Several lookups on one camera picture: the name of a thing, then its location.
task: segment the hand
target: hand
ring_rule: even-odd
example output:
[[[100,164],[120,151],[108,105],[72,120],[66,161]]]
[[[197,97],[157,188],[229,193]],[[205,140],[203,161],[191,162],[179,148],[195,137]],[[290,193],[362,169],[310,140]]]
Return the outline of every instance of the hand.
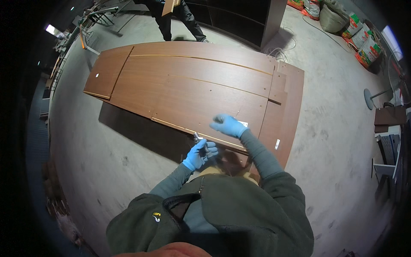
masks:
[[[206,139],[202,139],[200,142],[198,142],[198,144],[191,148],[191,150],[187,154],[187,158],[185,158],[185,160],[183,160],[182,162],[191,171],[195,171],[196,169],[201,168],[201,166],[206,161],[208,161],[207,156],[200,156],[200,150],[203,149],[206,144],[208,150],[212,153],[213,156],[218,154],[218,150],[217,147],[215,147],[214,142],[207,142]]]
[[[214,122],[210,124],[210,128],[235,138],[240,138],[244,131],[250,129],[225,113],[216,115],[212,120]]]

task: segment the person's right hand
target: person's right hand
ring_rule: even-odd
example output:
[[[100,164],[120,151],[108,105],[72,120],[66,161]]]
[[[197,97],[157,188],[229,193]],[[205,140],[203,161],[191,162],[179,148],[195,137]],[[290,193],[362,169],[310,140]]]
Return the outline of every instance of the person's right hand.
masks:
[[[212,120],[214,122],[210,124],[210,128],[231,137],[240,138],[244,131],[249,130],[234,117],[225,113],[216,115]]]

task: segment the concrete floor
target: concrete floor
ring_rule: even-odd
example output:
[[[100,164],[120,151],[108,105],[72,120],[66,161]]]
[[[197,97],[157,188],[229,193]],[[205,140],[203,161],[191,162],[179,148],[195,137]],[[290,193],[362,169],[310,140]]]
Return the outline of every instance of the concrete floor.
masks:
[[[92,28],[92,46],[98,51],[118,46],[162,41],[154,18],[132,14],[114,18],[116,25]],[[286,8],[280,33],[270,47],[281,46],[288,62],[305,70],[304,93],[294,144],[286,171],[306,196],[315,247],[313,256],[336,256],[344,248],[366,254],[386,227],[391,204],[374,198],[376,179],[370,178],[371,158],[378,154],[374,114],[363,98],[383,87],[355,57],[326,35],[305,23],[301,14]],[[216,44],[249,49],[246,45],[203,28]],[[194,37],[179,21],[172,21],[173,38]],[[105,238],[108,222],[136,196],[149,192],[170,174],[180,152],[156,133],[181,139],[180,151],[189,149],[180,132],[103,104],[83,88],[97,56],[70,49],[50,111],[51,155],[73,220],[86,241],[101,256],[110,256]]]

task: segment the person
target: person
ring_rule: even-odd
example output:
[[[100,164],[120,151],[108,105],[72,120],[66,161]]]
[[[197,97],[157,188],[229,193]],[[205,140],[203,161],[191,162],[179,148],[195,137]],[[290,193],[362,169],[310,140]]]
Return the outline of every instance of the person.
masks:
[[[165,41],[171,41],[171,16],[167,14],[162,16],[163,7],[165,4],[164,0],[134,0],[135,4],[145,4],[151,16],[155,18],[158,24],[163,38]],[[198,42],[209,43],[206,36],[203,34],[199,24],[194,19],[194,15],[190,12],[187,4],[184,0],[180,1],[180,4],[175,6],[171,15],[177,17],[183,24],[188,28],[188,30],[193,34]]]
[[[127,256],[311,256],[314,236],[305,196],[276,157],[232,116],[219,114],[212,129],[240,139],[261,176],[227,176],[205,167],[202,139],[148,194],[134,198],[106,230],[113,254]]]

